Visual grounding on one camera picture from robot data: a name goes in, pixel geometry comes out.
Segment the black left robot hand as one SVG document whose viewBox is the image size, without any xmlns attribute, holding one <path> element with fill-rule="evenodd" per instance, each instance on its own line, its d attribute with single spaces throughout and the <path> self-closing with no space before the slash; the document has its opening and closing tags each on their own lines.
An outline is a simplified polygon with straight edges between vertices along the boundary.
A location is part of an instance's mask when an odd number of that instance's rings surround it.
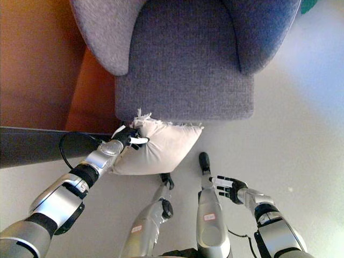
<svg viewBox="0 0 344 258">
<path fill-rule="evenodd" d="M 112 140 L 120 141 L 124 147 L 132 147 L 135 150 L 143 147 L 150 139 L 140 135 L 139 130 L 121 125 L 113 133 Z"/>
</svg>

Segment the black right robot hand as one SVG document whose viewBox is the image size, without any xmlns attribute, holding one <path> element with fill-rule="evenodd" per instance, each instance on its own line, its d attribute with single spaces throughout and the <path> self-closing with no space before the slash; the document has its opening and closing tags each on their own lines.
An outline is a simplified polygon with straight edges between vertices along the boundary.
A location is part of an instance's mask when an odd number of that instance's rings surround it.
<svg viewBox="0 0 344 258">
<path fill-rule="evenodd" d="M 217 177 L 209 177 L 209 181 L 220 191 L 220 196 L 229 198 L 234 204 L 243 204 L 243 201 L 238 197 L 238 192 L 240 189 L 247 189 L 247 183 L 220 175 Z"/>
</svg>

